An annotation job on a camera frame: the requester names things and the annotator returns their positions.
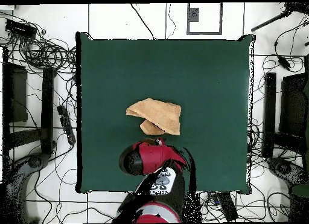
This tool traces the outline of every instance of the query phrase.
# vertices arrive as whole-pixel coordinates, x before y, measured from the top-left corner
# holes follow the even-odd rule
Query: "orange towel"
[[[127,115],[145,118],[140,127],[147,135],[180,135],[180,113],[179,105],[151,98],[139,101],[126,110]]]

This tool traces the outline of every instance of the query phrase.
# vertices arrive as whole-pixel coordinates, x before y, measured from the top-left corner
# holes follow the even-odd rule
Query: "green table surface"
[[[146,98],[182,108],[180,136],[196,162],[197,189],[246,190],[249,47],[228,40],[81,40],[81,192],[133,191],[121,152],[149,137],[126,109]],[[185,172],[186,188],[189,173]]]

